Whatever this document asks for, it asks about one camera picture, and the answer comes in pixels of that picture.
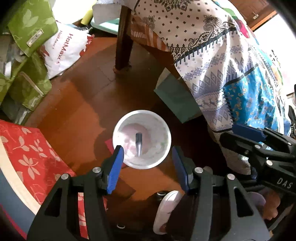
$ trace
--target bedspread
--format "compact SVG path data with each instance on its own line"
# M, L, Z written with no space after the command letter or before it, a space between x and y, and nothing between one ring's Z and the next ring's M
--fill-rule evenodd
M229 1L123 2L172 53L178 73L217 138L233 123L290 134L280 67ZM249 164L244 164L246 171L236 171L249 174Z

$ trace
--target white shoe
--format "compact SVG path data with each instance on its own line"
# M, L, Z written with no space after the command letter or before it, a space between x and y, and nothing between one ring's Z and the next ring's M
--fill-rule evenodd
M168 222L171 212L175 209L182 197L183 194L179 191L171 191L163 198L159 204L153 224L153 231L156 234L166 234L160 232L160 228L162 225Z

